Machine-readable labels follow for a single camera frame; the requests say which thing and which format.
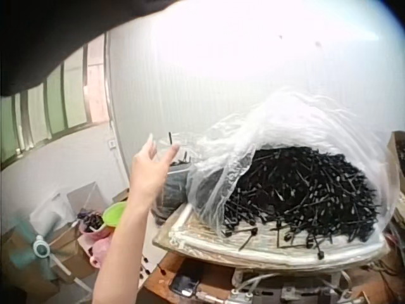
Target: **green bowl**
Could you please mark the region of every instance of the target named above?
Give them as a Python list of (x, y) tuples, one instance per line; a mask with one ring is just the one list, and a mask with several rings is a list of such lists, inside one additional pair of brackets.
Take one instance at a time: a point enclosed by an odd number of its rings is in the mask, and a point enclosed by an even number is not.
[(122, 213), (127, 206), (126, 201), (115, 203), (107, 208), (103, 213), (103, 221), (107, 226), (116, 227), (121, 220)]

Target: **white wall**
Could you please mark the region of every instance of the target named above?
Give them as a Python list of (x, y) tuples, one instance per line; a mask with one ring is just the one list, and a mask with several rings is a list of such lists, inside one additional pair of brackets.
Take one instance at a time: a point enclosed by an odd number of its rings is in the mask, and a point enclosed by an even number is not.
[(404, 33), (374, 1), (180, 1), (112, 30), (109, 68), (127, 165), (148, 133), (201, 132), (284, 86), (405, 129)]
[(103, 123), (31, 151), (3, 170), (2, 233), (8, 230), (14, 212), (28, 215), (56, 193), (67, 193), (94, 181), (111, 202), (128, 186), (121, 157), (108, 146), (114, 139), (109, 123)]

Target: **pile of black plastic pieces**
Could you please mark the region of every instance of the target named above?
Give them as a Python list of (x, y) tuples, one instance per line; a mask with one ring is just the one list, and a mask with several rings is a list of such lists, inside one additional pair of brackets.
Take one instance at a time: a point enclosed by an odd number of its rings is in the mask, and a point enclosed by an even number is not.
[(332, 243), (333, 236), (367, 241), (377, 222), (379, 206), (374, 199), (375, 190), (364, 173), (344, 155), (307, 147), (260, 150), (225, 203), (223, 233), (226, 237), (238, 233), (235, 228), (246, 221), (255, 236), (257, 221), (276, 222), (277, 246), (281, 230), (291, 246), (297, 234), (307, 231), (306, 244), (295, 246), (317, 247), (322, 259), (319, 243)]
[(403, 174), (405, 174), (405, 141), (397, 141), (396, 145), (397, 145), (399, 165), (401, 166)]

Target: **table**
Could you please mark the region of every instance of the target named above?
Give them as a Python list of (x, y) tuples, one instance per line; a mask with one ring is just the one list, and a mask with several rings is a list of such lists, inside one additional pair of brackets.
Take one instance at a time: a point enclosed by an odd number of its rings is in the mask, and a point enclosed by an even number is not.
[[(396, 252), (391, 251), (391, 253), (384, 258), (384, 261), (390, 267), (400, 269), (398, 265), (399, 259), (396, 257)], [(176, 253), (167, 253), (160, 263), (161, 268), (166, 271), (166, 275), (163, 275), (160, 270), (156, 268), (145, 282), (144, 287), (169, 303), (196, 303), (195, 300), (182, 298), (169, 290), (171, 280), (175, 277), (184, 259), (184, 256)], [(198, 290), (205, 291), (220, 299), (226, 299), (232, 289), (231, 279), (235, 269), (202, 261), (201, 263), (204, 264), (204, 272)], [(355, 286), (353, 289), (354, 296), (364, 291), (369, 297), (371, 304), (390, 303), (389, 294), (378, 272), (352, 269), (349, 270), (348, 273)], [(398, 295), (402, 295), (405, 299), (404, 278), (390, 277), (388, 275), (385, 275), (385, 277), (394, 292)]]

